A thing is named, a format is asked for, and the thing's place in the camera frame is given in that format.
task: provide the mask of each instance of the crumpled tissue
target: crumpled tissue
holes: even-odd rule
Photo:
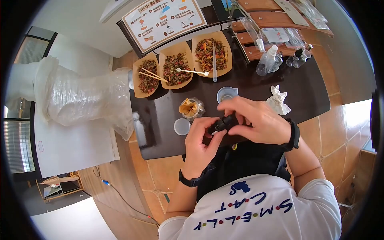
[[[271,86],[272,96],[266,100],[268,105],[275,110],[279,115],[286,115],[291,111],[287,104],[284,104],[284,99],[287,97],[287,93],[281,93],[280,85],[276,87]]]

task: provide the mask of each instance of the electric cable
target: electric cable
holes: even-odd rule
[[[155,222],[156,222],[156,226],[157,226],[157,228],[159,228],[159,226],[160,226],[160,224],[158,223],[158,221],[156,221],[154,218],[152,218],[151,216],[149,216],[149,215],[147,215],[147,214],[145,214],[145,213],[142,213],[142,212],[140,212],[139,210],[137,210],[137,209],[135,209],[134,207],[132,207],[127,201],[125,201],[125,199],[122,197],[122,195],[120,194],[120,192],[110,183],[110,182],[108,182],[108,181],[106,181],[106,180],[104,180],[104,179],[102,179],[101,178],[101,176],[100,176],[100,167],[99,167],[99,165],[97,165],[97,166],[93,166],[92,167],[92,171],[93,171],[93,174],[96,176],[96,177],[98,177],[98,178],[100,178],[100,180],[105,184],[105,185],[108,185],[108,186],[111,186],[118,194],[119,194],[119,196],[121,197],[121,199],[125,202],[125,204],[127,204],[131,209],[133,209],[134,211],[136,211],[136,212],[138,212],[138,213],[140,213],[140,214],[142,214],[142,215],[144,215],[144,216],[146,216],[146,217],[148,217],[148,218],[150,218],[150,219],[152,219],[152,220],[154,220]]]

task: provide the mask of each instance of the hand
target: hand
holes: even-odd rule
[[[204,168],[206,168],[215,157],[221,140],[227,131],[217,132],[208,146],[203,143],[203,137],[204,135],[212,137],[206,130],[219,119],[219,117],[203,117],[196,118],[193,121],[191,129],[185,138],[185,163],[181,168],[183,176],[186,179],[190,180],[200,177]]]
[[[239,125],[228,131],[228,135],[241,135],[252,142],[267,144],[283,144],[291,138],[291,125],[279,116],[263,101],[252,101],[243,97],[234,97],[217,106],[228,116],[235,111]],[[244,122],[252,127],[242,125]]]

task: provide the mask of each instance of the instruction poster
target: instruction poster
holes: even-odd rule
[[[142,52],[207,24],[196,0],[148,0],[122,20]]]

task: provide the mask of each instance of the black watch strap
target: black watch strap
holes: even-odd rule
[[[289,152],[293,148],[299,148],[300,129],[292,119],[286,119],[291,124],[291,138],[288,143],[281,144],[280,146],[284,149],[284,152]]]
[[[180,181],[182,184],[184,184],[184,185],[186,185],[186,186],[188,186],[188,187],[197,187],[198,184],[199,184],[199,182],[200,182],[200,180],[203,178],[203,176],[204,176],[204,172],[200,175],[200,177],[198,177],[198,178],[192,178],[191,180],[188,180],[188,179],[186,179],[186,178],[183,176],[183,173],[181,172],[181,169],[180,169],[180,171],[179,171],[179,181]]]

